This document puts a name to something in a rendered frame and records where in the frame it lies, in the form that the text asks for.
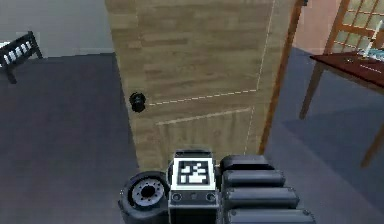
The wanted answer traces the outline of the white candle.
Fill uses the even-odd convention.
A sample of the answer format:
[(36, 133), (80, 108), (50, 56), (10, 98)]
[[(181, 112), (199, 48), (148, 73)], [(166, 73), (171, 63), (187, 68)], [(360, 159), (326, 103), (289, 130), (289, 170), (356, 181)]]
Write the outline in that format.
[(363, 57), (368, 57), (369, 51), (372, 48), (374, 42), (376, 41), (376, 38), (377, 38), (377, 36), (378, 36), (378, 34), (380, 32), (380, 29), (381, 29), (383, 24), (384, 24), (384, 21), (380, 20), (378, 22), (378, 24), (376, 25), (375, 31), (374, 31), (372, 37), (370, 38), (370, 42), (369, 42), (368, 46), (365, 48), (365, 50), (364, 50)]

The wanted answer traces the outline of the black round door knob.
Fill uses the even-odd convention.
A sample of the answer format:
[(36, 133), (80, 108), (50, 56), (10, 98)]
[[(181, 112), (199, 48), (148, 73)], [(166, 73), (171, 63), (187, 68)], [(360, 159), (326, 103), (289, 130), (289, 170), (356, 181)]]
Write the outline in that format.
[(134, 92), (129, 97), (131, 109), (134, 112), (140, 113), (145, 110), (146, 97), (143, 93)]

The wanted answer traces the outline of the dark red dining table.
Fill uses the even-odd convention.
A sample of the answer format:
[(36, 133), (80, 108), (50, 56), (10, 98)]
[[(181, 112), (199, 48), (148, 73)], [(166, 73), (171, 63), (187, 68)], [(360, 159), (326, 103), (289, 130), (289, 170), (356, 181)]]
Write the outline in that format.
[(356, 51), (311, 55), (310, 59), (314, 61), (314, 67), (298, 114), (301, 120), (307, 116), (325, 71), (384, 96), (384, 62), (364, 59)]

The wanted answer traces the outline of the light wooden room door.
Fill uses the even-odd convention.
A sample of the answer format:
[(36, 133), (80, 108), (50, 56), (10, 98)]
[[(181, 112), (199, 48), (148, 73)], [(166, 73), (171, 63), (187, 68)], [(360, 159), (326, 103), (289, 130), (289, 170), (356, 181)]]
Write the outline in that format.
[(104, 2), (140, 170), (178, 149), (259, 152), (300, 0)]

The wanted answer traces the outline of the brown wooden lattice window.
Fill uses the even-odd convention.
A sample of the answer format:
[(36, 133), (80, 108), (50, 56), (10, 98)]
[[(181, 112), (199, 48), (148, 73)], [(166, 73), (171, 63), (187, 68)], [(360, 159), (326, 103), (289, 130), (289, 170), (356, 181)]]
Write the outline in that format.
[(384, 0), (341, 0), (323, 53), (363, 50), (380, 21), (383, 26), (373, 42), (376, 49), (384, 49)]

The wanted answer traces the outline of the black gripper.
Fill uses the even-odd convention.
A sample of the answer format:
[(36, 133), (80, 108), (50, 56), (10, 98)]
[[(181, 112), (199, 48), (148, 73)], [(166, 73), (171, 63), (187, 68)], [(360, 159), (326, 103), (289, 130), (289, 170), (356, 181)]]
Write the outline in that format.
[(145, 171), (131, 177), (118, 200), (124, 224), (169, 224), (169, 190), (164, 172)]

